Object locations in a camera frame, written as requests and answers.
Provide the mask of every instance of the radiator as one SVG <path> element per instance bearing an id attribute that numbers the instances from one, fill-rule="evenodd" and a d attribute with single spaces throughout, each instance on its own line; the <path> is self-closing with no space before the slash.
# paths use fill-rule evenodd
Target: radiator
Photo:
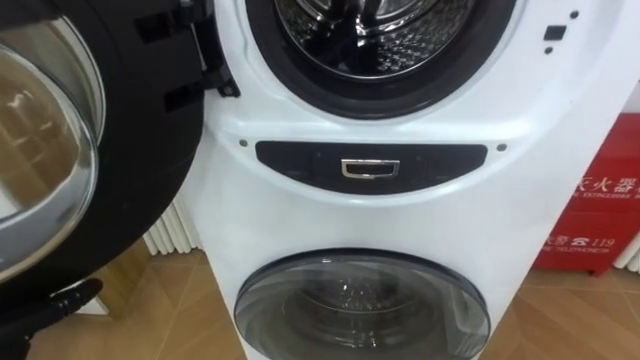
<path id="1" fill-rule="evenodd" d="M 144 234 L 143 239 L 152 255 L 166 255 L 172 252 L 185 254 L 193 249 L 202 248 L 198 233 L 182 204 L 180 195 Z"/>
<path id="2" fill-rule="evenodd" d="M 613 266 L 640 274 L 640 234 L 636 235 L 631 244 L 618 256 Z"/>

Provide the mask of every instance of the drawer handle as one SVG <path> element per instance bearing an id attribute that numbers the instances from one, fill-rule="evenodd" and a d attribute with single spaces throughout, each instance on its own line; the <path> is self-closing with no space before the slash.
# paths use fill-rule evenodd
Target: drawer handle
<path id="1" fill-rule="evenodd" d="M 393 178 L 399 169 L 400 160 L 342 159 L 342 175 L 350 179 Z"/>

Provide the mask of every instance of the red fire extinguisher box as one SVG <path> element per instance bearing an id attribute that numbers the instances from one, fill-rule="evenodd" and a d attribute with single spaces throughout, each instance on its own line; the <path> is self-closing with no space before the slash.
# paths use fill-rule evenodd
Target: red fire extinguisher box
<path id="1" fill-rule="evenodd" d="M 534 267 L 600 275 L 639 231 L 640 114 L 623 114 L 577 185 Z"/>
<path id="2" fill-rule="evenodd" d="M 564 213 L 536 259 L 538 268 L 607 271 L 640 230 L 640 214 Z"/>

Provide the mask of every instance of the washing machine door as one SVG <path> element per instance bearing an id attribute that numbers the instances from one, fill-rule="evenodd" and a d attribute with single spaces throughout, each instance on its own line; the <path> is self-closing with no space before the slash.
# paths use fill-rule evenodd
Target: washing machine door
<path id="1" fill-rule="evenodd" d="M 170 204 L 221 62 L 212 5 L 0 2 L 0 311 L 89 276 Z"/>
<path id="2" fill-rule="evenodd" d="M 272 360 L 472 359 L 490 320 L 478 290 L 431 261 L 341 249 L 282 259 L 242 287 L 235 321 Z"/>

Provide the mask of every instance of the washing machine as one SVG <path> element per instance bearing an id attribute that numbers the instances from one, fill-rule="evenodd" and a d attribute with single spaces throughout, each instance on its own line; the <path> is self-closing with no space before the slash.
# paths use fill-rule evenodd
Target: washing machine
<path id="1" fill-rule="evenodd" d="M 247 358 L 477 359 L 640 78 L 640 2 L 214 5 L 241 95 L 205 94 L 183 194 Z"/>

